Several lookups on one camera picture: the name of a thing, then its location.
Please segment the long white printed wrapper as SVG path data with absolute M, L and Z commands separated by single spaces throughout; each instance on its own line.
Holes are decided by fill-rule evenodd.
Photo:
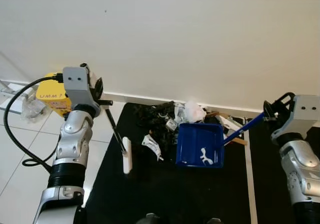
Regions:
M 160 148 L 160 145 L 158 144 L 157 141 L 153 139 L 153 137 L 151 137 L 150 134 L 147 134 L 144 136 L 141 144 L 142 146 L 145 146 L 151 151 L 153 151 L 158 161 L 164 160 L 164 158 L 162 157 L 162 152 L 161 152 L 162 149 Z

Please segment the small white crumpled wrapper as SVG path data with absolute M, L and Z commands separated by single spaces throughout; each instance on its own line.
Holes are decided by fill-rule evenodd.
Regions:
M 167 121 L 165 123 L 165 126 L 166 126 L 167 130 L 175 131 L 178 128 L 178 123 L 174 119 L 167 118 L 166 120 Z

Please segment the black shredded rubbish pile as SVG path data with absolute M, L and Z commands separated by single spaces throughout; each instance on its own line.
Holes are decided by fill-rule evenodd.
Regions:
M 165 126 L 167 118 L 176 121 L 175 107 L 175 102 L 136 106 L 134 114 L 138 118 L 137 125 L 147 129 L 158 144 L 162 146 L 175 145 L 178 128 L 175 131 L 169 131 Z

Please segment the black-handled white-headed broom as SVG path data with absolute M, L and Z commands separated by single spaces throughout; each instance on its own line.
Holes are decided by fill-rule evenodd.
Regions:
M 112 126 L 112 130 L 114 131 L 114 136 L 116 137 L 116 140 L 118 141 L 118 144 L 121 148 L 122 153 L 122 171 L 125 175 L 130 174 L 131 169 L 133 168 L 133 154 L 131 153 L 131 141 L 128 137 L 122 137 L 118 130 L 117 126 L 114 120 L 114 116 L 111 113 L 109 107 L 105 107 L 106 116 L 109 119 L 109 122 Z

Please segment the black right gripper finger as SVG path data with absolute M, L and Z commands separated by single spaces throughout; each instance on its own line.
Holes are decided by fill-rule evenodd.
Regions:
M 263 121 L 278 121 L 278 105 L 276 103 L 270 103 L 268 101 L 263 102 Z

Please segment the blue long-handled dustpan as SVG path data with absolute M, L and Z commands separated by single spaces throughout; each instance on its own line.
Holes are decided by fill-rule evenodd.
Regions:
M 222 168 L 225 146 L 234 138 L 253 128 L 265 117 L 259 114 L 246 125 L 224 138 L 221 125 L 210 123 L 183 123 L 179 125 L 176 166 L 199 168 Z

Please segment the yellow printed box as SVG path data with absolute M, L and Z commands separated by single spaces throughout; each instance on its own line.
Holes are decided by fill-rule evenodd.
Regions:
M 73 109 L 64 84 L 57 80 L 40 82 L 35 96 L 63 118 Z

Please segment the clear crumpled plastic bag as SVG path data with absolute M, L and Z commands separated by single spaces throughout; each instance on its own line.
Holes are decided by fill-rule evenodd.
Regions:
M 38 99 L 24 100 L 22 102 L 22 113 L 20 118 L 30 123 L 35 123 L 48 117 L 51 113 L 50 107 Z

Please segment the light wooden stick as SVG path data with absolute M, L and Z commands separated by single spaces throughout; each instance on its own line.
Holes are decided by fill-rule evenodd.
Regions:
M 240 124 L 236 123 L 235 121 L 231 120 L 231 117 L 226 114 L 222 114 L 218 111 L 214 112 L 208 112 L 205 115 L 205 122 L 207 119 L 211 120 L 215 118 L 218 123 L 222 126 L 223 130 L 223 137 L 225 146 L 230 143 L 236 143 L 236 144 L 242 144 L 244 146 L 247 146 L 249 142 L 245 141 L 243 138 L 240 138 L 240 133 L 234 138 L 231 138 L 231 135 L 235 134 L 236 131 L 240 131 Z

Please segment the white crumpled paper ball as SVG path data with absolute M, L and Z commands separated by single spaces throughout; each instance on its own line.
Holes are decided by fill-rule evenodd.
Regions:
M 183 107 L 184 116 L 188 123 L 202 121 L 207 115 L 206 111 L 197 102 L 186 102 Z

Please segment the large black floor mat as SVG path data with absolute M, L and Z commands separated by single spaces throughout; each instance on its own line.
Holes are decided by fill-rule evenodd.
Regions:
M 112 138 L 87 199 L 87 224 L 134 224 L 148 213 L 165 224 L 205 224 L 213 217 L 251 224 L 245 147 L 227 145 L 222 168 L 158 162 L 141 146 L 148 130 L 139 126 L 139 108 L 126 103 L 117 123 L 132 142 L 134 167 L 123 174 L 121 149 Z

